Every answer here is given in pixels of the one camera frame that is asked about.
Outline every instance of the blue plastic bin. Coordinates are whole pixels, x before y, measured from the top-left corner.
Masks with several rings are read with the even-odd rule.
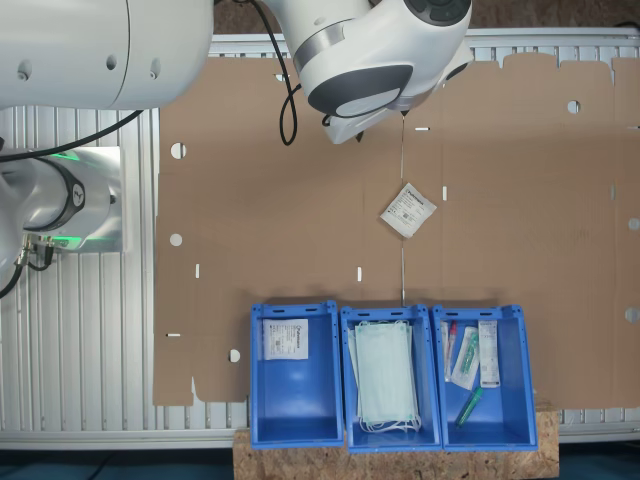
[[[523,451],[538,449],[538,431],[529,367],[529,348],[522,308],[517,305],[498,308],[443,308],[431,310],[436,344],[438,393],[442,440],[447,451]],[[458,358],[466,327],[478,326],[478,320],[498,321],[498,362],[500,387],[483,389],[467,422],[456,428],[455,421],[471,395],[454,383],[444,381],[443,345],[440,321],[456,321],[458,333],[452,362]],[[473,385],[480,385],[480,369]]]
[[[413,374],[416,381],[418,410],[422,419],[422,427],[418,432],[368,433],[360,428],[360,421],[357,417],[358,387],[349,354],[348,330],[353,330],[363,321],[388,322],[396,320],[406,320],[413,327]],[[340,312],[340,322],[349,453],[441,450],[433,345],[427,307],[424,305],[389,309],[352,309],[347,307]]]
[[[264,360],[264,320],[309,320],[308,360]],[[342,383],[335,302],[251,309],[251,446],[342,447]]]

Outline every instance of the black cable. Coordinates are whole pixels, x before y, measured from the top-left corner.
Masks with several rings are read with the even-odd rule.
[[[278,47],[278,42],[276,41],[276,37],[273,34],[273,30],[271,29],[269,20],[267,19],[267,16],[264,14],[264,11],[260,7],[260,5],[258,5],[258,2],[256,2],[256,0],[233,0],[233,2],[238,4],[250,3],[251,5],[253,5],[253,8],[255,8],[256,12],[258,12],[258,15],[260,15],[260,18],[262,19],[262,23],[264,23],[264,26],[267,29],[267,33],[269,34],[269,38],[271,39],[271,43],[273,44],[273,48],[276,51],[278,61],[280,62],[280,68],[282,69],[282,76],[284,77],[284,81],[287,84],[287,92],[289,93],[287,95],[287,99],[284,102],[284,105],[282,106],[282,111],[280,112],[280,138],[282,139],[282,143],[284,143],[288,147],[293,143],[293,141],[296,139],[296,135],[298,134],[298,113],[296,112],[296,104],[293,100],[293,95],[298,90],[300,90],[301,85],[298,84],[298,86],[295,89],[293,90],[291,89],[291,82],[289,81],[289,73],[287,72],[287,66],[284,63],[284,58],[282,58],[282,52],[280,52],[280,47]],[[291,133],[291,138],[287,140],[287,138],[284,135],[284,112],[287,109],[287,104],[289,102],[291,102],[291,116],[293,117],[293,132]]]
[[[37,152],[16,153],[15,155],[0,155],[0,163],[15,162],[16,160],[26,160],[27,158],[33,157],[46,157],[47,155],[56,155],[58,153],[66,152],[67,150],[73,150],[74,148],[81,147],[83,145],[86,145],[87,143],[95,142],[96,140],[115,132],[116,130],[124,127],[127,123],[135,120],[140,116],[142,112],[143,110],[136,110],[128,117],[123,118],[110,127],[105,128],[104,130],[100,130],[99,132],[96,132],[93,135],[89,135],[88,137],[76,140],[75,142],[67,143],[66,145],[60,145],[59,147],[48,148],[46,150],[38,150]]]
[[[50,266],[51,265],[43,265],[42,267],[39,267],[38,265],[34,265],[33,263],[29,262],[29,268],[31,270],[35,270],[36,272],[44,272]]]
[[[53,245],[47,245],[44,247],[44,264],[39,267],[31,262],[29,262],[29,268],[31,270],[35,270],[36,272],[44,272],[47,268],[51,266],[53,262]]]
[[[9,295],[9,292],[13,290],[13,288],[18,284],[18,280],[20,280],[20,275],[22,275],[22,270],[24,267],[22,265],[16,265],[16,269],[13,272],[13,277],[7,283],[7,286],[0,290],[0,300]]]

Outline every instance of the flattened cardboard box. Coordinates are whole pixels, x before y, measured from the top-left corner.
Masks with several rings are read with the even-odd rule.
[[[277,63],[210,60],[161,112],[154,403],[191,405],[192,379],[246,398],[254,302],[399,304],[404,246],[407,304],[524,307],[558,407],[640,405],[640,63],[614,69],[615,88],[598,62],[472,65],[406,117],[402,164],[400,115],[334,146],[300,96],[287,148]],[[379,219],[403,182],[438,206],[404,242]]]

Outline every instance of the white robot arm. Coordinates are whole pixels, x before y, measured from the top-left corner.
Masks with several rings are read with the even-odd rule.
[[[303,91],[342,143],[407,112],[473,60],[471,0],[265,0]]]
[[[406,113],[472,61],[464,43],[471,0],[382,0],[374,8],[368,0],[264,2],[334,143]],[[213,0],[4,0],[0,109],[163,106],[197,77],[212,30]],[[78,162],[3,162],[7,153],[0,274],[19,255],[23,231],[85,238],[114,201],[107,182]]]

